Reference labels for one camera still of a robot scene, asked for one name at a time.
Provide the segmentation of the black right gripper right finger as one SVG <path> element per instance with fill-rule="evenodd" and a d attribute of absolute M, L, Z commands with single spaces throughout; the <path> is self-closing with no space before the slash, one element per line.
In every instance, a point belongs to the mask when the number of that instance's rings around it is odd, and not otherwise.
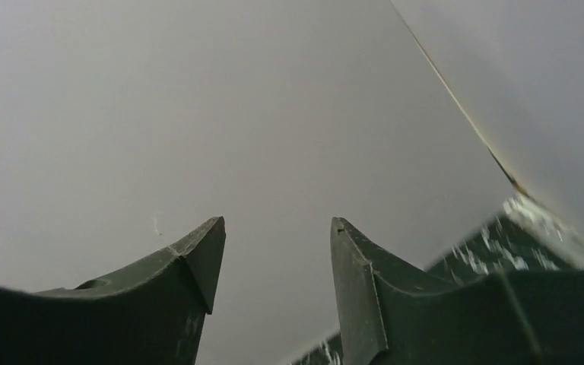
<path fill-rule="evenodd" d="M 584 364 L 584 270 L 504 271 L 457 284 L 332 220 L 346 364 Z"/>

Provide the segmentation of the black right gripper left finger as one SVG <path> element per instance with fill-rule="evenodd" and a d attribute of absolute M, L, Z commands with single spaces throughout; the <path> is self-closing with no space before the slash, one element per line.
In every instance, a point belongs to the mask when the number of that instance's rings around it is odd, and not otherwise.
<path fill-rule="evenodd" d="M 193 364 L 226 239 L 212 217 L 74 288 L 0 287 L 0 364 Z"/>

